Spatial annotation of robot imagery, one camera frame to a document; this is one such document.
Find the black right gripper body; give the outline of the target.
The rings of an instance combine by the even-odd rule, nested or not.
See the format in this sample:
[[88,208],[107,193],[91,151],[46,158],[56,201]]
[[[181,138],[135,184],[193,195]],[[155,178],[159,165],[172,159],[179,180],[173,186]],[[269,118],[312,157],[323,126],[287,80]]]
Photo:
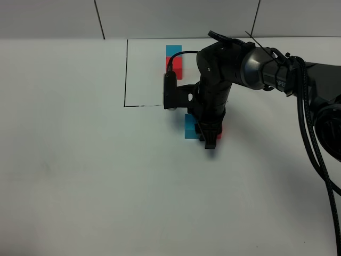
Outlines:
[[222,121],[225,105],[228,100],[232,83],[229,81],[212,84],[207,78],[201,77],[195,93],[195,99],[202,106],[194,111],[198,125],[204,130],[215,130],[222,133]]

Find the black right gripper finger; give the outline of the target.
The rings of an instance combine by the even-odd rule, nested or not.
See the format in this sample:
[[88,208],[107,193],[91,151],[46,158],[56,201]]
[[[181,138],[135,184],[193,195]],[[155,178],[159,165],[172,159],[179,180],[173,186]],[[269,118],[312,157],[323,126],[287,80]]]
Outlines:
[[198,138],[200,141],[204,141],[205,138],[204,138],[204,136],[202,135],[202,132],[201,132],[201,129],[200,129],[198,123],[195,123],[194,128],[195,128],[195,132],[196,132],[197,138]]
[[218,132],[216,130],[204,131],[205,149],[215,149]]

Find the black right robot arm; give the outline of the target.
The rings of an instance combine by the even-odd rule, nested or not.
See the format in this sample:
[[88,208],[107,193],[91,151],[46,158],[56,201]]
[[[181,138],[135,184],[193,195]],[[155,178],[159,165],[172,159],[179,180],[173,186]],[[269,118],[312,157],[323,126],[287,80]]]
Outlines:
[[[261,48],[238,39],[216,42],[197,54],[200,81],[195,96],[204,114],[218,118],[232,84],[252,90],[277,89],[296,94],[299,64],[275,48]],[[340,66],[305,62],[308,108],[321,146],[340,160]]]

